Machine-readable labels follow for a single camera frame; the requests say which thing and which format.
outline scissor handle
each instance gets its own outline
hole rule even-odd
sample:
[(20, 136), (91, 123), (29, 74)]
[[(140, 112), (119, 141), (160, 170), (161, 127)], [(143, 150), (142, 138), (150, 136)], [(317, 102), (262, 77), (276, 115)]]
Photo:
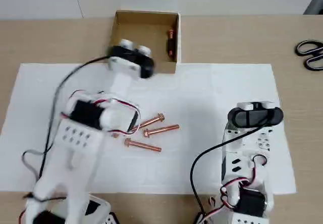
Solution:
[(304, 66), (311, 71), (322, 71), (323, 67), (313, 67), (311, 64), (315, 61), (318, 61), (320, 59), (323, 59), (323, 54), (317, 54), (317, 56), (308, 58), (304, 61)]
[[(300, 48), (303, 45), (306, 45), (306, 44), (312, 44), (312, 45), (315, 45), (317, 47), (314, 48), (314, 49), (307, 50), (307, 51), (301, 51)], [(295, 46), (295, 50), (294, 51), (295, 51), (296, 55), (298, 55), (298, 56), (315, 55), (315, 54), (318, 54), (320, 51), (323, 51), (323, 43), (320, 42), (320, 41), (316, 41), (316, 40), (306, 40), (306, 41), (302, 41), (302, 42), (300, 42), (299, 44), (297, 44)]]

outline screw head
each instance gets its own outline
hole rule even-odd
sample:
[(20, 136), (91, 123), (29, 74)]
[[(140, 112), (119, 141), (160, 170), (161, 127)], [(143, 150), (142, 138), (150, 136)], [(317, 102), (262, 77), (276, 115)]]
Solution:
[(158, 113), (157, 116), (159, 117), (160, 121), (162, 122), (163, 120), (165, 120), (164, 114), (162, 113)]
[(143, 131), (143, 136), (144, 137), (149, 137), (149, 130), (148, 129)]
[(129, 147), (129, 143), (130, 143), (130, 141), (131, 141), (131, 138), (126, 138), (126, 139), (125, 139), (125, 145), (126, 145), (127, 147)]

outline cardboard box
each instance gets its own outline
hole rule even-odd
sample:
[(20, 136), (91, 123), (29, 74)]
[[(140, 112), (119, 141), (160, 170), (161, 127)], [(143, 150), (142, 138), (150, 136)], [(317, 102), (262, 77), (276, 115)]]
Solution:
[[(168, 31), (174, 30), (175, 59), (168, 56)], [(178, 13), (116, 11), (111, 33), (110, 46), (118, 45), (121, 39), (151, 49), (156, 73), (171, 73), (180, 61), (180, 15)]]

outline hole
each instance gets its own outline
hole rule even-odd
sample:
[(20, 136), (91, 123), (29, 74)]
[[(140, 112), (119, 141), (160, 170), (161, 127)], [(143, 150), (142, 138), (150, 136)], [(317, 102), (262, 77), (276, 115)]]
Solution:
[(233, 169), (232, 169), (232, 171), (233, 172), (237, 172), (237, 171), (239, 171), (241, 168), (238, 166), (238, 167), (234, 167)]
[(236, 164), (236, 163), (238, 163), (238, 162), (240, 162), (240, 161), (241, 161), (241, 160), (237, 158), (237, 159), (233, 160), (233, 161), (232, 161), (232, 163), (233, 163), (233, 164)]

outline table surface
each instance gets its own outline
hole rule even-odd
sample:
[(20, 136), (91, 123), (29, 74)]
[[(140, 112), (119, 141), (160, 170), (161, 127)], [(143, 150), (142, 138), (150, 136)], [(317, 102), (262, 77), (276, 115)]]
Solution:
[[(0, 21), (0, 126), (20, 63), (78, 63), (103, 55), (112, 18)], [(322, 16), (182, 17), (182, 62), (269, 63), (282, 108), (298, 193), (275, 196), (271, 223), (323, 223), (323, 73), (293, 53), (305, 39), (323, 40)], [(17, 223), (23, 193), (0, 193), (0, 224)], [(100, 195), (121, 223), (192, 223), (191, 195)]]

